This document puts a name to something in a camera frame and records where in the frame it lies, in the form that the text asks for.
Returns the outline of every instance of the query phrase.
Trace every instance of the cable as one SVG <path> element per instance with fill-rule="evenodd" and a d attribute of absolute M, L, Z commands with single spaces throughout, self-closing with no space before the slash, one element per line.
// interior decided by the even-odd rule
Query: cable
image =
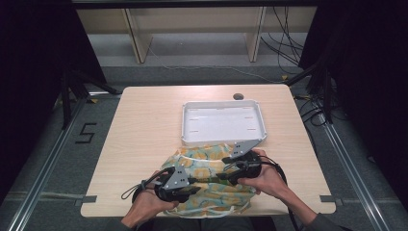
<path fill-rule="evenodd" d="M 289 8 L 288 8 L 288 7 L 285 7 L 285 29 L 286 29 L 286 36 L 288 37 L 289 43 L 291 44 L 291 49 L 292 49 L 292 52 L 293 52 L 294 57 L 296 58 L 296 55 L 297 55 L 297 57 L 299 57 L 299 59 L 300 59 L 300 56 L 299 56 L 299 54 L 297 53 L 297 51 L 296 51 L 295 49 L 293 49 L 293 48 L 294 48 L 294 45 L 293 45 L 293 39 L 291 38 L 290 32 L 289 32 L 288 16 L 289 16 Z"/>
<path fill-rule="evenodd" d="M 325 125 L 325 124 L 326 124 L 326 122 L 327 122 L 326 117 L 324 117 L 324 122 L 322 122 L 322 123 L 315 123 L 315 122 L 313 121 L 313 119 L 314 119 L 315 116 L 317 116 L 317 115 L 312 115 L 311 118 L 310 118 L 310 123 L 311 123 L 312 125 L 314 125 L 314 126 L 316 126 L 316 127 L 319 127 L 319 126 L 321 126 L 321 125 Z"/>
<path fill-rule="evenodd" d="M 312 121 L 312 118 L 313 118 L 313 117 L 315 117 L 315 116 L 317 116 L 317 115 L 320 115 L 320 114 L 322 114 L 322 113 L 323 113 L 323 110 L 319 110 L 319 111 L 313 113 L 313 114 L 312 114 L 310 117 L 308 117 L 306 120 L 303 120 L 303 123 L 305 123 L 305 122 L 307 122 L 307 121 L 309 121 L 309 120 Z"/>
<path fill-rule="evenodd" d="M 276 42 L 276 43 L 278 43 L 278 44 L 282 44 L 282 45 L 284 45 L 284 46 L 292 47 L 291 45 L 289 45 L 289 44 L 287 44 L 287 43 L 283 43 L 283 42 L 280 42 L 280 41 L 276 40 L 275 38 L 273 38 L 273 37 L 270 35 L 270 33 L 268 33 L 268 35 L 269 35 L 270 39 L 273 40 L 274 42 Z M 297 49 L 297 50 L 303 50 L 303 48 L 301 48 L 301 47 L 296 47 L 296 46 L 294 46 L 293 48 L 294 48 L 294 49 Z"/>
<path fill-rule="evenodd" d="M 288 40 L 289 40 L 289 43 L 291 44 L 292 54 L 293 54 L 294 58 L 296 59 L 296 62 L 298 63 L 297 57 L 296 57 L 296 55 L 295 55 L 295 53 L 294 53 L 294 51 L 293 51 L 293 44 L 292 44 L 292 42 L 291 42 L 291 37 L 289 36 L 289 30 L 288 30 L 288 8 L 285 7 L 284 9 L 285 9 L 285 28 L 282 28 L 282 29 L 283 29 L 283 33 L 282 33 L 282 38 L 281 38 L 281 44 L 283 43 L 283 38 L 284 38 L 285 35 L 286 35 L 286 37 L 287 37 Z"/>
<path fill-rule="evenodd" d="M 167 167 L 167 168 L 165 168 L 165 169 L 163 169 L 163 170 L 157 172 L 156 174 L 154 174 L 154 175 L 153 175 L 152 177 L 150 177 L 148 180 L 146 180 L 146 181 L 144 181 L 144 180 L 141 181 L 140 184 L 138 184 L 138 185 L 136 185 L 136 186 L 130 188 L 130 189 L 127 190 L 126 192 L 124 192 L 123 195 L 121 196 L 121 198 L 122 198 L 122 199 L 127 199 L 131 193 L 133 193 L 134 191 L 136 191 L 136 190 L 139 189 L 139 188 L 142 188 L 142 189 L 144 190 L 145 187 L 146 187 L 148 184 L 150 184 L 154 179 L 156 179 L 157 177 L 159 177 L 159 176 L 162 175 L 163 173 L 170 171 L 172 168 L 174 168 L 174 167 Z"/>
<path fill-rule="evenodd" d="M 150 50 L 150 52 L 160 61 L 162 67 L 166 68 L 166 69 L 170 69 L 170 70 L 174 70 L 174 69 L 187 69 L 187 70 L 193 70 L 193 69 L 201 69 L 201 68 L 211 68 L 211 69 L 232 69 L 235 70 L 241 74 L 245 74 L 245 75 L 250 75 L 250 76 L 254 76 L 254 77 L 258 77 L 260 79 L 263 79 L 267 82 L 270 82 L 272 84 L 283 84 L 285 83 L 285 81 L 272 81 L 269 80 L 261 75 L 257 75 L 257 74 L 252 74 L 252 73 L 247 73 L 247 72 L 243 72 L 241 70 L 238 70 L 232 66 L 209 66 L 209 65 L 203 65 L 203 66 L 192 66 L 192 67 L 186 67 L 186 66 L 175 66 L 175 67 L 169 67 L 163 64 L 162 60 L 159 58 L 159 56 L 157 56 L 153 50 L 149 47 L 148 48 Z"/>
<path fill-rule="evenodd" d="M 288 8 L 288 7 L 285 7 L 285 18 L 286 18 L 286 20 L 288 20 L 288 12 L 289 12 L 289 10 L 287 10 L 287 8 Z M 295 40 L 293 40 L 293 39 L 291 38 L 291 36 L 289 35 L 289 33 L 286 32 L 286 29 L 285 29 L 284 26 L 282 25 L 282 22 L 281 22 L 281 20 L 280 20 L 278 14 L 277 14 L 277 12 L 276 12 L 275 7 L 273 7 L 273 11 L 275 12 L 276 18 L 277 18 L 278 21 L 279 21 L 279 25 L 281 26 L 281 28 L 282 28 L 282 30 L 283 30 L 283 33 L 287 36 L 288 40 L 291 40 L 291 41 L 292 41 L 293 43 L 295 43 L 296 45 L 298 45 L 298 46 L 300 46 L 300 47 L 303 47 L 303 45 L 301 45 L 301 44 L 297 43 Z"/>
<path fill-rule="evenodd" d="M 304 103 L 304 104 L 300 107 L 299 113 L 302 112 L 302 110 L 303 110 L 303 108 L 305 107 L 306 104 L 311 103 L 311 102 L 312 102 L 311 100 L 307 100 L 306 103 Z"/>
<path fill-rule="evenodd" d="M 333 116 L 334 118 L 338 119 L 338 120 L 348 121 L 348 118 L 347 118 L 347 117 L 341 118 L 341 117 L 338 117 L 336 114 L 334 114 L 335 110 L 338 109 L 338 108 L 341 108 L 341 106 L 336 105 L 336 104 L 333 105 L 333 103 L 335 103 L 335 102 L 332 102 L 332 105 L 330 106 L 330 107 L 331 107 L 330 115 Z M 313 125 L 315 125 L 315 126 L 321 126 L 321 125 L 325 124 L 326 121 L 324 121 L 322 124 L 315 124 L 315 123 L 313 122 L 313 119 L 311 118 L 311 123 L 312 123 Z"/>
<path fill-rule="evenodd" d="M 270 45 L 269 43 L 267 43 L 264 38 L 261 37 L 261 40 L 264 42 L 264 44 L 272 51 L 276 52 L 278 55 L 281 55 L 283 58 L 285 58 L 286 60 L 288 60 L 289 62 L 291 62 L 292 64 L 297 65 L 297 62 L 294 58 L 292 58 L 291 56 L 283 53 L 282 51 L 274 48 L 272 45 Z"/>
<path fill-rule="evenodd" d="M 305 117 L 307 114 L 309 114 L 309 113 L 311 113 L 311 112 L 313 112 L 315 110 L 319 110 L 319 112 L 322 112 L 321 109 L 323 109 L 323 107 L 315 107 L 314 109 L 311 109 L 311 110 L 307 111 L 306 113 L 304 113 L 303 115 L 301 115 L 301 117 Z"/>
<path fill-rule="evenodd" d="M 279 164 L 277 164 L 276 162 L 274 162 L 271 158 L 269 158 L 267 156 L 259 156 L 259 157 L 265 157 L 265 158 L 269 159 L 269 162 L 258 162 L 258 163 L 261 164 L 261 165 L 268 165 L 268 166 L 275 167 L 276 171 L 282 177 L 283 182 L 285 182 L 285 184 L 288 185 L 288 180 L 286 179 L 285 172 L 279 166 Z M 290 217 L 290 219 L 292 221 L 292 225 L 293 225 L 294 230 L 299 231 L 299 226 L 297 226 L 297 222 L 296 222 L 296 219 L 294 218 L 293 211 L 289 207 L 288 207 L 288 214 L 289 214 L 289 217 Z"/>
<path fill-rule="evenodd" d="M 279 51 L 280 51 L 281 46 L 282 46 L 283 37 L 284 37 L 284 34 L 282 34 L 281 42 L 279 43 Z M 279 57 L 280 57 L 280 56 L 279 56 L 279 54 L 278 54 L 278 64 L 279 64 L 279 67 L 281 67 Z M 297 60 L 296 56 L 294 56 L 294 60 L 295 60 L 296 65 L 298 65 L 298 64 L 299 64 L 299 61 Z"/>

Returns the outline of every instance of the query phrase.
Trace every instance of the metal rail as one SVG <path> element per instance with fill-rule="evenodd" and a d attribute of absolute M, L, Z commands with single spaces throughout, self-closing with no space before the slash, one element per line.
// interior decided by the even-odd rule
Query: metal rail
<path fill-rule="evenodd" d="M 320 121 L 321 122 L 325 121 L 324 115 L 320 115 Z M 329 138 L 329 140 L 333 144 L 333 147 L 336 150 L 339 160 L 343 165 L 345 173 L 347 174 L 348 179 L 350 180 L 351 185 L 354 188 L 354 191 L 357 193 L 357 196 L 359 197 L 360 202 L 363 205 L 363 208 L 366 210 L 366 213 L 371 221 L 373 228 L 376 231 L 391 230 L 386 220 L 384 220 L 382 212 L 378 207 L 376 201 L 374 200 L 369 189 L 364 183 L 363 178 L 361 177 L 356 166 L 353 164 L 353 161 L 348 155 L 348 152 L 345 149 L 342 140 L 340 139 L 333 124 L 327 123 L 324 126 L 324 128 L 327 137 Z"/>
<path fill-rule="evenodd" d="M 74 111 L 72 112 L 72 119 L 66 126 L 64 130 L 60 133 L 56 143 L 54 144 L 50 154 L 48 155 L 47 160 L 45 161 L 44 166 L 42 167 L 39 175 L 36 178 L 36 181 L 30 191 L 27 193 L 27 196 L 21 203 L 20 207 L 18 208 L 17 212 L 14 215 L 14 218 L 8 228 L 9 231 L 20 231 L 24 230 L 31 214 L 33 213 L 38 199 L 40 198 L 41 192 L 44 189 L 55 164 L 57 163 L 61 152 L 64 149 L 64 145 L 66 143 L 66 139 L 69 136 L 72 125 L 75 122 L 76 117 L 83 109 L 84 105 L 86 104 L 87 99 L 79 99 Z"/>

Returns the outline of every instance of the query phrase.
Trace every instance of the plastic tray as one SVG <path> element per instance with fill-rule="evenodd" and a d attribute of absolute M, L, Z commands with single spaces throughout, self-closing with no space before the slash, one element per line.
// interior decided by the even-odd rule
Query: plastic tray
<path fill-rule="evenodd" d="M 188 102 L 183 105 L 183 145 L 264 140 L 259 103 L 254 100 Z"/>

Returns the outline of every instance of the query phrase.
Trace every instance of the patterned fabric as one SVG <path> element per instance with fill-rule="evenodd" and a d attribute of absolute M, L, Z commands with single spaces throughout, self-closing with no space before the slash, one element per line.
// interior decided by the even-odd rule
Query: patterned fabric
<path fill-rule="evenodd" d="M 191 195 L 185 203 L 175 209 L 165 211 L 168 215 L 182 218 L 220 218 L 231 213 L 241 213 L 250 206 L 250 198 L 255 194 L 253 188 L 219 180 L 216 173 L 232 172 L 235 167 L 224 171 L 221 161 L 229 157 L 232 147 L 227 144 L 201 147 L 181 147 L 162 165 L 166 167 L 184 166 L 189 177 L 198 179 L 193 185 L 201 187 L 197 194 Z"/>

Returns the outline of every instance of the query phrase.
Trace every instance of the person's left hand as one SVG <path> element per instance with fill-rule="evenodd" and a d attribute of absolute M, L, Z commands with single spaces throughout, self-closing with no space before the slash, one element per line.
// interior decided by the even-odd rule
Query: person's left hand
<path fill-rule="evenodd" d="M 154 218 L 164 210 L 174 209 L 178 204 L 178 201 L 166 202 L 161 200 L 153 190 L 145 190 L 136 197 L 135 202 L 121 222 L 134 228 L 139 223 Z"/>

